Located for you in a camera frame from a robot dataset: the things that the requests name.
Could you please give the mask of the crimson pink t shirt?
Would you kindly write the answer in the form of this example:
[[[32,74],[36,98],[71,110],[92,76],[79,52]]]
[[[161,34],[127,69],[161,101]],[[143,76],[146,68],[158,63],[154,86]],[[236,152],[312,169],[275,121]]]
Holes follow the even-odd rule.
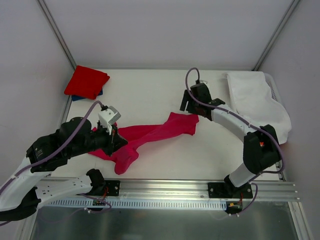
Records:
[[[198,122],[199,117],[196,114],[186,115],[171,112],[163,124],[133,125],[119,128],[118,133],[128,141],[128,144],[111,156],[108,156],[101,149],[89,154],[105,161],[114,162],[114,172],[121,175],[139,158],[139,147],[146,143],[171,139],[183,134],[193,136],[196,133]]]

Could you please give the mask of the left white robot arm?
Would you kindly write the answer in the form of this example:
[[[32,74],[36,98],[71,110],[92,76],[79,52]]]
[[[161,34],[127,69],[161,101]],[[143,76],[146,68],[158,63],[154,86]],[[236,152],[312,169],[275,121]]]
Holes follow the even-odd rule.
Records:
[[[83,120],[82,117],[72,118],[54,133],[38,138],[28,148],[21,165],[13,174],[12,182],[7,182],[1,187],[1,222],[23,220],[46,204],[68,196],[103,194],[106,182],[100,170],[94,168],[82,176],[57,185],[38,184],[57,168],[65,166],[71,158],[97,150],[111,157],[128,144],[115,125],[111,126],[111,131],[101,124],[96,130],[92,130],[91,122],[86,119],[72,140],[64,146]]]

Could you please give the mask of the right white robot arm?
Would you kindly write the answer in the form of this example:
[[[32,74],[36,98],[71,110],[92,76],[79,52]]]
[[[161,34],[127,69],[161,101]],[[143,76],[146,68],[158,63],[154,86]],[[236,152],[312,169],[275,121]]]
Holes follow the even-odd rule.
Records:
[[[255,126],[249,123],[232,111],[223,100],[212,99],[205,83],[197,81],[184,91],[180,110],[221,125],[242,142],[242,164],[224,179],[223,190],[230,198],[239,195],[244,184],[259,174],[270,173],[267,169],[283,160],[273,126]]]

